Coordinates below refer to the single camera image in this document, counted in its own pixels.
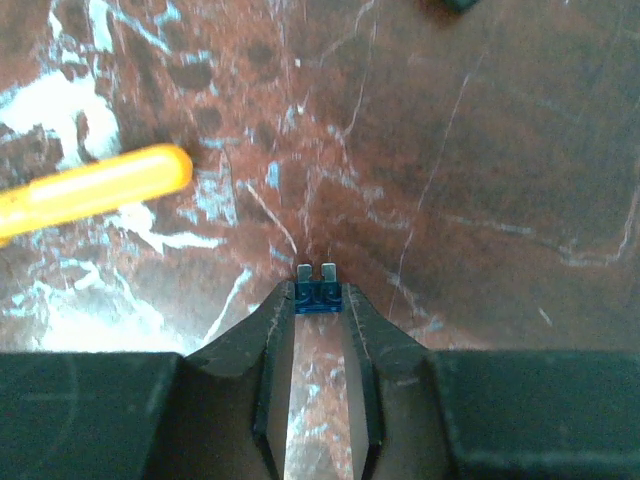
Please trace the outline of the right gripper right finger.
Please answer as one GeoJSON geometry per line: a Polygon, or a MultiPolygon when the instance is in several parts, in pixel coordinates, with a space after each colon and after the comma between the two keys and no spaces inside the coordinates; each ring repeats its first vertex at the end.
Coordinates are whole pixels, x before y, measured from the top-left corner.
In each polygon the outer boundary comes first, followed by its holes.
{"type": "Polygon", "coordinates": [[[435,397],[427,350],[342,287],[343,349],[356,479],[435,477],[435,397]]]}

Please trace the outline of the small blue fuse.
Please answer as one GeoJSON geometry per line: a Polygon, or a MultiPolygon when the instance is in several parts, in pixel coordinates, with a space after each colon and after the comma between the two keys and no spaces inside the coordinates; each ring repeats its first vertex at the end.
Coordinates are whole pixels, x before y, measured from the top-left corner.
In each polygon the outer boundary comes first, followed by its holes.
{"type": "Polygon", "coordinates": [[[297,266],[295,286],[295,314],[339,313],[343,309],[342,285],[338,281],[334,263],[321,265],[321,279],[312,278],[311,264],[297,266]]]}

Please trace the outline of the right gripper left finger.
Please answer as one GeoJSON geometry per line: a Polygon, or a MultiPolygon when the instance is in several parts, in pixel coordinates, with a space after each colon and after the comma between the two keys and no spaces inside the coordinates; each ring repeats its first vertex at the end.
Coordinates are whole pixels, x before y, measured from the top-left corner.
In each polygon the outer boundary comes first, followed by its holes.
{"type": "Polygon", "coordinates": [[[197,472],[283,478],[294,306],[294,286],[282,281],[253,313],[188,356],[187,418],[197,472]]]}

